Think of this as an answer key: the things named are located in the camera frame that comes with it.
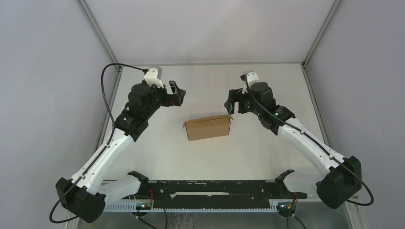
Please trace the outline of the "brown cardboard box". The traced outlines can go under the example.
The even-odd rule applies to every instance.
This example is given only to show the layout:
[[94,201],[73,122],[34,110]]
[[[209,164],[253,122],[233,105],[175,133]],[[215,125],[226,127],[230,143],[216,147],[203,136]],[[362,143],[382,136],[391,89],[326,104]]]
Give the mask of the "brown cardboard box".
[[232,116],[229,114],[189,120],[183,123],[189,141],[229,135]]

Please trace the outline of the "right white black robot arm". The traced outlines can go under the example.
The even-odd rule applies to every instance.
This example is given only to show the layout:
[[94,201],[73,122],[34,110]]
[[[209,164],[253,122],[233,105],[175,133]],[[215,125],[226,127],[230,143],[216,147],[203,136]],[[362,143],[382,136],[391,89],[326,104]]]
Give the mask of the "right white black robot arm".
[[254,83],[248,90],[229,90],[224,107],[230,115],[256,115],[264,128],[294,146],[317,170],[317,174],[284,173],[276,185],[279,197],[289,198],[294,192],[315,195],[329,208],[337,209],[361,190],[360,161],[337,153],[317,139],[292,111],[276,103],[267,83]]

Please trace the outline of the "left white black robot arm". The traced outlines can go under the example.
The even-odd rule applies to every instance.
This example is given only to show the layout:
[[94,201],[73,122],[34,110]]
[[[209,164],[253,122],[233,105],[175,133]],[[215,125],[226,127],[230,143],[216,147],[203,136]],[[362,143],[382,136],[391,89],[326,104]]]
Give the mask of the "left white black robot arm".
[[143,199],[149,194],[148,184],[134,175],[127,174],[106,185],[102,182],[117,159],[139,139],[149,125],[148,120],[160,107],[182,105],[186,91],[175,81],[170,81],[169,85],[171,94],[165,87],[146,81],[132,86],[128,102],[114,121],[110,136],[81,169],[69,179],[62,177],[57,181],[57,203],[75,218],[92,223],[111,203],[129,195]]

